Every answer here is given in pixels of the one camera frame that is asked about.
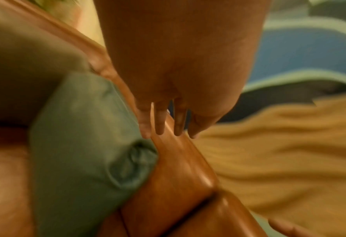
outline olive green cushion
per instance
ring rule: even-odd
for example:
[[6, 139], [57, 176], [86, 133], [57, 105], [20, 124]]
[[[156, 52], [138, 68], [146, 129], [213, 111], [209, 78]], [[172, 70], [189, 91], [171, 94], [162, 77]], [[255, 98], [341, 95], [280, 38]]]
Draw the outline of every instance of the olive green cushion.
[[40, 237], [92, 236], [157, 161], [114, 84], [92, 74], [69, 75], [29, 134]]
[[89, 71], [82, 52], [0, 9], [0, 123], [29, 125], [70, 71]]

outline yellow fabric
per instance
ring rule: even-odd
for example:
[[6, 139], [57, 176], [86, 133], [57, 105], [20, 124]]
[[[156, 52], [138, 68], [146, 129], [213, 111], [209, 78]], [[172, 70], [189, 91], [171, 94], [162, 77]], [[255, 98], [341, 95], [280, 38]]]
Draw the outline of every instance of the yellow fabric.
[[346, 237], [346, 95], [273, 106], [193, 142], [252, 211]]

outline human hand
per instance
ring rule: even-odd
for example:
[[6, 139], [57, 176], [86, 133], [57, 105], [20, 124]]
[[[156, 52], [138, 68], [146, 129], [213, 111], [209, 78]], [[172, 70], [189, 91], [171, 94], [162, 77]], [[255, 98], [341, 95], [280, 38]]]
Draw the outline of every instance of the human hand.
[[278, 220], [278, 219], [269, 219], [269, 225], [279, 233], [287, 236], [287, 237], [323, 237], [321, 235], [312, 233], [311, 231], [292, 224], [287, 221]]
[[270, 0], [95, 0], [107, 50], [135, 97], [144, 138], [163, 134], [174, 102], [174, 134], [217, 122], [235, 105], [253, 64]]

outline finger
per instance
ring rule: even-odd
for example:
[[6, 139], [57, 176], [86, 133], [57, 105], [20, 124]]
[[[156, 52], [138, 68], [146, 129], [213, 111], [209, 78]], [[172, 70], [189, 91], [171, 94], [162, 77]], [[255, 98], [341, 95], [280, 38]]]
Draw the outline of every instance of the finger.
[[139, 130], [144, 139], [151, 137], [151, 103], [135, 100]]
[[169, 101], [161, 101], [153, 103], [154, 107], [154, 129], [157, 135], [162, 135], [165, 131], [165, 120]]
[[268, 222], [270, 227], [287, 237], [322, 237], [321, 235], [312, 233], [311, 231], [288, 221], [269, 219]]
[[191, 114], [191, 121], [188, 125], [188, 135], [195, 139], [199, 132], [206, 130], [215, 124], [221, 117], [204, 117], [197, 114]]
[[180, 136], [185, 128], [187, 105], [182, 98], [174, 99], [174, 135]]

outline brown leather sofa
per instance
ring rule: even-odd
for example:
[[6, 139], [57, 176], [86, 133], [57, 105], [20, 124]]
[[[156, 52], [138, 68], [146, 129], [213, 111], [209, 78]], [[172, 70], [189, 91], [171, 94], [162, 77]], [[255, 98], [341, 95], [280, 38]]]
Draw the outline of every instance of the brown leather sofa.
[[[94, 72], [113, 81], [134, 109], [133, 97], [112, 67], [105, 49], [74, 29], [21, 0], [0, 0], [10, 14], [75, 45]], [[159, 162], [149, 181], [116, 213], [104, 220], [99, 237], [266, 237], [249, 211], [218, 180], [185, 136], [173, 134], [173, 119], [162, 136], [152, 135]], [[0, 127], [0, 237], [34, 235], [29, 199], [27, 134]]]

